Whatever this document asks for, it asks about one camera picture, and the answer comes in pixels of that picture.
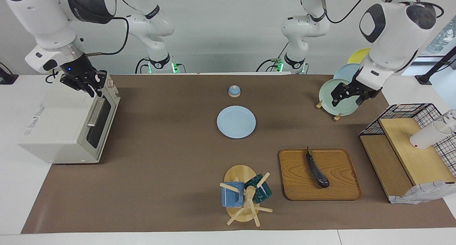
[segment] green plate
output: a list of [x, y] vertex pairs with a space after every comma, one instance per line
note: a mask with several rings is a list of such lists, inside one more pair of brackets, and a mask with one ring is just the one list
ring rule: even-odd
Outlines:
[[325, 109], [325, 111], [327, 111], [329, 114], [335, 116], [339, 115], [340, 113], [342, 113], [341, 116], [350, 115], [353, 112], [355, 112], [355, 110], [358, 108], [358, 105], [356, 104], [356, 99], [358, 99], [359, 96], [357, 95], [352, 96], [350, 98], [346, 98], [340, 101], [340, 103], [337, 104], [336, 107], [334, 107], [332, 105], [331, 92], [336, 88], [336, 86], [339, 83], [344, 83], [347, 85], [350, 82], [340, 78], [330, 79], [321, 86], [318, 98], [320, 101], [322, 101], [321, 106], [323, 107], [323, 109]]

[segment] plate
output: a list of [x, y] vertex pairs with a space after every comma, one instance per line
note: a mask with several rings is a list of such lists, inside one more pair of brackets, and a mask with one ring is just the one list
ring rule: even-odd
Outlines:
[[358, 99], [358, 95], [352, 96], [350, 98], [345, 98], [344, 100], [340, 101], [336, 107], [332, 105], [332, 96], [331, 92], [336, 88], [339, 83], [349, 84], [349, 81], [345, 79], [334, 78], [326, 81], [321, 88], [318, 94], [318, 98], [321, 102], [321, 106], [325, 111], [332, 115], [339, 115], [342, 113], [341, 116], [350, 115], [358, 108], [356, 104], [356, 99]]
[[345, 79], [346, 81], [351, 82], [353, 75], [358, 71], [359, 63], [349, 63], [339, 68], [334, 74], [334, 78]]
[[369, 53], [369, 50], [370, 48], [359, 49], [350, 56], [347, 63], [361, 63], [364, 57]]
[[254, 131], [255, 126], [255, 115], [242, 106], [226, 107], [217, 117], [218, 129], [229, 138], [244, 138]]

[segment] wooden cutting board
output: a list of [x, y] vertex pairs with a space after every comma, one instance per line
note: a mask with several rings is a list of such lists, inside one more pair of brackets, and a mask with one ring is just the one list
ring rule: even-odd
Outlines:
[[357, 200], [363, 195], [347, 151], [311, 149], [313, 158], [329, 180], [328, 188], [315, 181], [306, 161], [306, 149], [280, 151], [280, 168], [285, 196], [289, 200]]

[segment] brown tabletop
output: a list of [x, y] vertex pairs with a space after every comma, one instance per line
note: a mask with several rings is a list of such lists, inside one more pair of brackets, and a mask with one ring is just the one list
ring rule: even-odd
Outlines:
[[[316, 110], [330, 76], [113, 76], [122, 99], [101, 161], [53, 165], [22, 233], [212, 231], [237, 229], [383, 229], [455, 227], [440, 200], [389, 204], [358, 133], [388, 106], [383, 95], [339, 122]], [[240, 86], [238, 98], [228, 87]], [[227, 106], [256, 116], [256, 129], [234, 140], [218, 130]], [[363, 190], [357, 201], [289, 201], [278, 152], [342, 148], [350, 153]], [[234, 222], [220, 187], [231, 166], [270, 172], [272, 196], [253, 221]]]

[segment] black stand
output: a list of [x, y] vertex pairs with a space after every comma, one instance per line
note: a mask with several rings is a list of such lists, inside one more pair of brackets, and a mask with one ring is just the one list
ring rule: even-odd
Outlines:
[[0, 68], [0, 77], [2, 81], [0, 81], [0, 85], [11, 85], [13, 84], [19, 75], [17, 74], [9, 74], [6, 73], [2, 68]]
[[416, 75], [415, 78], [417, 79], [418, 83], [422, 85], [432, 85], [429, 81], [431, 76], [440, 69], [446, 62], [448, 62], [453, 56], [456, 55], [456, 47], [453, 47], [448, 54], [446, 54], [442, 59], [436, 63], [426, 74], [424, 75]]

